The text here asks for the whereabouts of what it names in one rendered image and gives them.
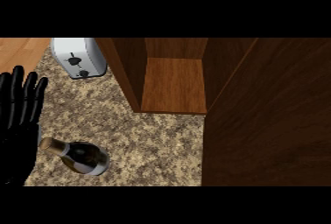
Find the silver toaster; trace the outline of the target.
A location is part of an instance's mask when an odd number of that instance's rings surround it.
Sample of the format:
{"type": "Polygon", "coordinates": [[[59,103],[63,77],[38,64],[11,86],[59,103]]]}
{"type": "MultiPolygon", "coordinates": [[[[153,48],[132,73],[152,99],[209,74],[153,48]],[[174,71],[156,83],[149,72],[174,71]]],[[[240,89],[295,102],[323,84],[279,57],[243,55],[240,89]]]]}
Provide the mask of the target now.
{"type": "Polygon", "coordinates": [[[104,75],[107,62],[93,38],[51,38],[50,51],[72,80],[104,75]]]}

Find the dark wine bottle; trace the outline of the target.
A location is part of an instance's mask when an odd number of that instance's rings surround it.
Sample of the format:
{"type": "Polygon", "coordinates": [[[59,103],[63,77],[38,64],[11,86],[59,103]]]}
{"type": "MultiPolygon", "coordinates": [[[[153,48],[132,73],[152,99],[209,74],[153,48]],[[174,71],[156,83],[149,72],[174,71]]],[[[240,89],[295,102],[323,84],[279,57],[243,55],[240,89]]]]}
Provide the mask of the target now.
{"type": "Polygon", "coordinates": [[[72,172],[98,176],[109,168],[109,155],[93,143],[63,142],[53,137],[44,137],[39,149],[59,156],[72,172]]]}

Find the brown wooden cabinet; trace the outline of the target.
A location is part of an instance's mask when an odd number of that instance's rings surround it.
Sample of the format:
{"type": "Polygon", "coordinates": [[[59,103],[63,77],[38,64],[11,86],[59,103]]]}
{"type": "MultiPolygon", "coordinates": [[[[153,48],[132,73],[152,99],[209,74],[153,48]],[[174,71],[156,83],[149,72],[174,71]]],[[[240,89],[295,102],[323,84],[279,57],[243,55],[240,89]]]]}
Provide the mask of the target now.
{"type": "Polygon", "coordinates": [[[135,113],[203,115],[254,38],[97,38],[135,113]]]}

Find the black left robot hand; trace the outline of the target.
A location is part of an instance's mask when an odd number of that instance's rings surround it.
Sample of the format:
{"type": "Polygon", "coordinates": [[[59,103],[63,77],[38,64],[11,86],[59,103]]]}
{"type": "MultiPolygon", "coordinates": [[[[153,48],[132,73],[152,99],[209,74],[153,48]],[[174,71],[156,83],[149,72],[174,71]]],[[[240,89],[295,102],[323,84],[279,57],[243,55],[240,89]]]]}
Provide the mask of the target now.
{"type": "Polygon", "coordinates": [[[35,167],[47,77],[22,66],[0,74],[0,186],[23,186],[35,167]]]}

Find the brown wooden cabinet door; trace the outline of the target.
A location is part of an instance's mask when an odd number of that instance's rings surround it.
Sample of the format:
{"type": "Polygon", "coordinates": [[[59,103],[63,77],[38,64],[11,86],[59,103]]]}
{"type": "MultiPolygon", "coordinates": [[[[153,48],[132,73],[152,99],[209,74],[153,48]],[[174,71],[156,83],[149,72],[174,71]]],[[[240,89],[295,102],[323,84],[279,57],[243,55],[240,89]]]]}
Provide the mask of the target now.
{"type": "Polygon", "coordinates": [[[205,186],[331,186],[331,38],[258,38],[203,119],[205,186]]]}

